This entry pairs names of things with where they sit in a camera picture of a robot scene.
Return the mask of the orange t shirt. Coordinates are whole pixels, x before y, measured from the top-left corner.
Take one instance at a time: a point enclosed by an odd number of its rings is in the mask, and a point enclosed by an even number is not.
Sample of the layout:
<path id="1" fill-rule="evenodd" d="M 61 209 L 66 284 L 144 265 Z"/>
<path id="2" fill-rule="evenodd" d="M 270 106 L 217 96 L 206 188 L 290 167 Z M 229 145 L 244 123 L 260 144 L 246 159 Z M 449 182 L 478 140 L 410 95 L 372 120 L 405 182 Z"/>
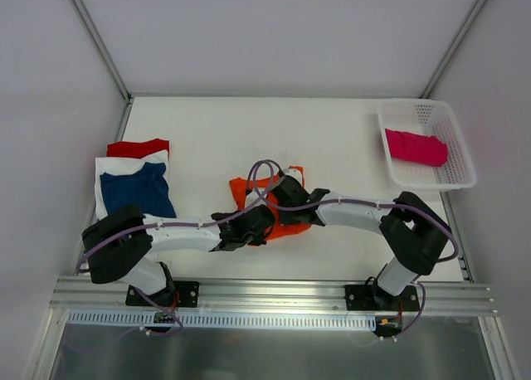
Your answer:
<path id="1" fill-rule="evenodd" d="M 301 166 L 289 166 L 289 168 L 299 168 L 304 174 L 304 168 Z M 262 193 L 268 186 L 269 180 L 266 178 L 257 179 L 253 181 L 247 181 L 244 178 L 233 178 L 229 181 L 229 187 L 231 189 L 231 195 L 236 203 L 238 210 L 243 210 L 254 202 L 260 193 Z M 272 241 L 287 236 L 294 236 L 300 233 L 306 232 L 311 228 L 311 225 L 294 224 L 283 225 L 280 223 L 279 210 L 267 205 L 275 217 L 275 224 L 266 233 L 265 241 Z"/>

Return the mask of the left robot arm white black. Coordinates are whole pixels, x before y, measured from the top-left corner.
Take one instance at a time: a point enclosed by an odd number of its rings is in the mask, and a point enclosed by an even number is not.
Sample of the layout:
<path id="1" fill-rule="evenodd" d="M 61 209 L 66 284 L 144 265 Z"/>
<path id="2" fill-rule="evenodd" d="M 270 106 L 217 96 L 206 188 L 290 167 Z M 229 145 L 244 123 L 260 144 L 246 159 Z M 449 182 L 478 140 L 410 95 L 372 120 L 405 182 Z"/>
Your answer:
<path id="1" fill-rule="evenodd" d="M 234 251 L 261 246 L 272 233 L 275 215 L 264 205 L 232 213 L 213 213 L 199 220 L 156 217 L 129 204 L 82 232 L 83 261 L 97 285 L 123 282 L 140 299 L 168 307 L 177 288 L 166 264 L 149 253 L 178 250 Z"/>

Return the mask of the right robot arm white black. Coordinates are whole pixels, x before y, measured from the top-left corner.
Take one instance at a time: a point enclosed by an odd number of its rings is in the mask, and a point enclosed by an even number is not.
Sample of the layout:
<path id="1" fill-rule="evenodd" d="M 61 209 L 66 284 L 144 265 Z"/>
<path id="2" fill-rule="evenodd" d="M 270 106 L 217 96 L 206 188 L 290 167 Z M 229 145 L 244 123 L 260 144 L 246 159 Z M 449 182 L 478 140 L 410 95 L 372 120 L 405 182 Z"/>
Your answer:
<path id="1" fill-rule="evenodd" d="M 412 281 L 433 271 L 451 236 L 446 223 L 413 192 L 402 192 L 391 202 L 363 201 L 325 188 L 307 192 L 295 178 L 284 175 L 269 195 L 283 225 L 353 227 L 384 238 L 393 259 L 371 290 L 379 309 L 391 309 Z"/>

